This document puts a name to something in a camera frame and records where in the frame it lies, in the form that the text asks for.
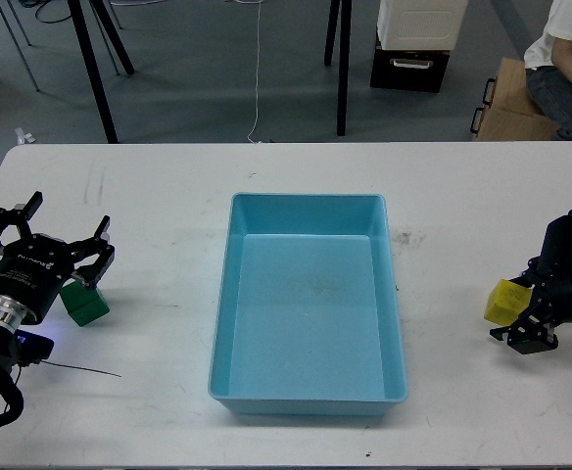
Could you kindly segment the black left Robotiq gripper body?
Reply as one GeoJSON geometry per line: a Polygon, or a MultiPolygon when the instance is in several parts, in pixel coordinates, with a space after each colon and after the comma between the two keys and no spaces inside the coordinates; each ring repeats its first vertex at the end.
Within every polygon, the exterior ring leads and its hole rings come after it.
{"type": "Polygon", "coordinates": [[[40,324],[73,270],[67,242],[44,234],[17,240],[0,259],[0,298],[26,310],[23,324],[40,324]]]}

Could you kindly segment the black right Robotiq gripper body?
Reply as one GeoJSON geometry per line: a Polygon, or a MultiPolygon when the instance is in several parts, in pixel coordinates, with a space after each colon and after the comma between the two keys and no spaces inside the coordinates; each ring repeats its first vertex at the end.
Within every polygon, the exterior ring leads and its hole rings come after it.
{"type": "Polygon", "coordinates": [[[555,310],[555,321],[572,323],[572,211],[548,225],[537,273],[555,310]]]}

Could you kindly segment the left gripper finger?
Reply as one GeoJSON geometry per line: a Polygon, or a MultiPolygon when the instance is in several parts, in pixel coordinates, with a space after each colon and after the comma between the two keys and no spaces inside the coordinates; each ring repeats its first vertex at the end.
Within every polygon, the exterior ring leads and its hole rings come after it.
{"type": "Polygon", "coordinates": [[[5,249],[1,236],[8,227],[14,226],[21,240],[32,237],[29,221],[42,205],[42,202],[42,193],[35,191],[25,204],[16,205],[10,210],[0,208],[0,256],[3,255],[5,249]]]}
{"type": "Polygon", "coordinates": [[[95,290],[115,258],[115,247],[109,241],[111,218],[104,215],[94,234],[69,244],[74,270],[71,278],[86,290],[95,290]]]}

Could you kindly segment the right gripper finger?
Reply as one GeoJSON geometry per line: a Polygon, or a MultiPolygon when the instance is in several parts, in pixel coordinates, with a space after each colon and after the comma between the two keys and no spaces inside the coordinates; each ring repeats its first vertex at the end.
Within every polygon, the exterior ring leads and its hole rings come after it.
{"type": "Polygon", "coordinates": [[[490,330],[490,336],[521,354],[553,351],[558,347],[552,305],[538,299],[530,303],[509,326],[490,330]]]}
{"type": "Polygon", "coordinates": [[[524,288],[543,290],[544,276],[539,270],[540,260],[539,256],[530,258],[527,267],[516,277],[510,278],[509,282],[524,288]]]}

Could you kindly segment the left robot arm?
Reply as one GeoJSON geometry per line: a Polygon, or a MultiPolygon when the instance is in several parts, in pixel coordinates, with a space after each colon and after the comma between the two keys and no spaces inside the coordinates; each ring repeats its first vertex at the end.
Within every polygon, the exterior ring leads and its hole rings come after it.
{"type": "Polygon", "coordinates": [[[0,208],[0,428],[24,410],[12,371],[47,360],[54,348],[53,340],[25,326],[40,324],[56,300],[78,326],[110,310],[98,289],[115,256],[110,219],[104,216],[91,237],[68,243],[31,231],[42,202],[36,191],[25,204],[0,208]]]}

